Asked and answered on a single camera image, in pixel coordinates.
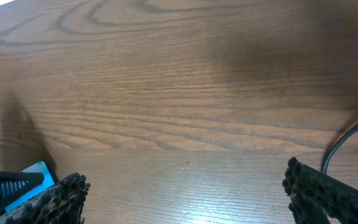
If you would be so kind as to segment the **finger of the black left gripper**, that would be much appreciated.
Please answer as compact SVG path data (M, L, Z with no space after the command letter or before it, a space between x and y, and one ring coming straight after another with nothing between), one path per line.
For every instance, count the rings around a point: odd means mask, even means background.
M42 173L0 172L0 215L8 205L41 185L43 181Z

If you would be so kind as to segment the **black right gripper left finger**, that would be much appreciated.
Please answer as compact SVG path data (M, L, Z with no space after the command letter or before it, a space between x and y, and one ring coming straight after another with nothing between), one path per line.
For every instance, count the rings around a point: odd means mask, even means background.
M0 224L84 224L82 211L90 183L72 173L0 216Z

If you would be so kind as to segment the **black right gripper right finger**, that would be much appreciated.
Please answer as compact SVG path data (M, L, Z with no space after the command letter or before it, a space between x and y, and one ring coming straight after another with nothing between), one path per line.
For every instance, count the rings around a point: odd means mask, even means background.
M290 197L288 208L295 223L328 224L331 217L340 223L358 224L358 190L295 157L288 161L282 185Z

